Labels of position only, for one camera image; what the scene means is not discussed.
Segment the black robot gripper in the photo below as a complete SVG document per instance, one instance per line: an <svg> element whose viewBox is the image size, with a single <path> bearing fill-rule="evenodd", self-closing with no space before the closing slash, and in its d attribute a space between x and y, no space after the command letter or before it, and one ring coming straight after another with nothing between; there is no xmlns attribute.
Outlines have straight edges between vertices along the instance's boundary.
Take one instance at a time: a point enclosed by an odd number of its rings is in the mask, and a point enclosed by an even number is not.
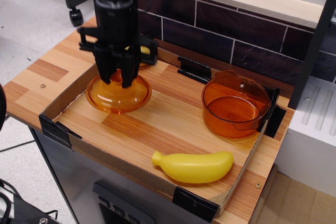
<svg viewBox="0 0 336 224"><path fill-rule="evenodd" d="M79 47L92 52L101 80L109 84L111 77L121 67L122 87L128 88L138 76L140 46L150 50L152 64L157 63L157 42L138 31L138 10L134 6L124 9L95 7L96 27L80 27ZM125 50L131 46L134 52Z"/></svg>

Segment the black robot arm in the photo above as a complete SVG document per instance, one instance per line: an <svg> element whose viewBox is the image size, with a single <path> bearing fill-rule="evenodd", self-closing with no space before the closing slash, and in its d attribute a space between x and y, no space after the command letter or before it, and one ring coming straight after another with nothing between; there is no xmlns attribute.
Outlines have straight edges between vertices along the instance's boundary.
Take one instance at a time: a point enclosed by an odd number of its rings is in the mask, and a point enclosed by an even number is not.
<svg viewBox="0 0 336 224"><path fill-rule="evenodd" d="M118 70L122 87L138 76L140 63L156 64L157 42L139 32L138 0L94 0L97 27L81 27L80 49L93 53L106 84Z"/></svg>

